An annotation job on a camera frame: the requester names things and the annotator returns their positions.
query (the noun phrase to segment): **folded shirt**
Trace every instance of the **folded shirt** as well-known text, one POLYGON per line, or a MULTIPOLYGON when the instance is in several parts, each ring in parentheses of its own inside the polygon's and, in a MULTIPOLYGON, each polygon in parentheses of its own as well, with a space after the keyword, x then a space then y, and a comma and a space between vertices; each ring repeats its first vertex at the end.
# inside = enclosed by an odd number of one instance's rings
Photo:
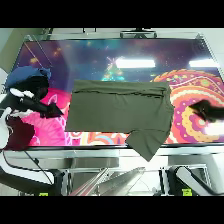
POLYGON ((75 80, 65 131, 119 132, 149 161, 170 133, 174 107, 167 82, 75 80))

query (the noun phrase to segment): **green t-shirt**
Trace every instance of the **green t-shirt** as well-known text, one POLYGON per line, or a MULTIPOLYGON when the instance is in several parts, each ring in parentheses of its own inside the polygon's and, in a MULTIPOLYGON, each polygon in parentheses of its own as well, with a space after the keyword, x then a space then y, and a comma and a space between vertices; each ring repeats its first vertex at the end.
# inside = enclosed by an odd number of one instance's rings
POLYGON ((170 133, 170 92, 167 82, 75 80, 65 130, 128 133, 126 142, 149 161, 170 133))

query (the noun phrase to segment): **dark blue fabric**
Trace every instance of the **dark blue fabric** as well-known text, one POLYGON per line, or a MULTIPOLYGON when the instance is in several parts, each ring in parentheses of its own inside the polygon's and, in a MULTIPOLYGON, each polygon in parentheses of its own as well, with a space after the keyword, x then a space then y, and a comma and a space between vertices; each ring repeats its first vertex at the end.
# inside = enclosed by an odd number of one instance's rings
POLYGON ((5 88, 9 88, 16 83, 25 81, 27 78, 33 76, 46 76, 49 80, 51 77, 50 68, 33 68, 32 66, 18 67, 8 75, 5 88))

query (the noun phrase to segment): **table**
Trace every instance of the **table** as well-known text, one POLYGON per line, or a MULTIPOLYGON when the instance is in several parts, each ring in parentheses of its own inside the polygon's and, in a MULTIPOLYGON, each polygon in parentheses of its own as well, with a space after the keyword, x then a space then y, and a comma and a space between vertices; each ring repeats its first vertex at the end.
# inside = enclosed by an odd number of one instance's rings
POLYGON ((224 142, 221 133, 212 135, 214 127, 188 108, 200 99, 217 106, 224 104, 222 73, 202 34, 157 32, 157 38, 120 39, 120 33, 85 33, 49 35, 48 40, 28 35, 13 69, 27 65, 51 67, 49 93, 43 102, 56 102, 64 113, 55 119, 41 119, 38 113, 23 118, 35 127, 30 146, 125 144, 128 135, 123 133, 64 132, 75 79, 168 81, 175 113, 165 144, 224 142), (153 59, 155 67, 118 69, 115 62, 122 57, 153 59))

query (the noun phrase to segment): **dark red cloth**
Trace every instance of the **dark red cloth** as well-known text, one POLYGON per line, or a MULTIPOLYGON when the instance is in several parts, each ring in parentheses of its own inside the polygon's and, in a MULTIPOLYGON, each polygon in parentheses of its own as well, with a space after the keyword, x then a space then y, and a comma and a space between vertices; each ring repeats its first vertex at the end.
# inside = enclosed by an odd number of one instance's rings
POLYGON ((34 126, 23 123, 19 117, 9 117, 6 123, 13 129, 13 133, 9 136, 8 144, 4 150, 24 150, 35 134, 34 126))

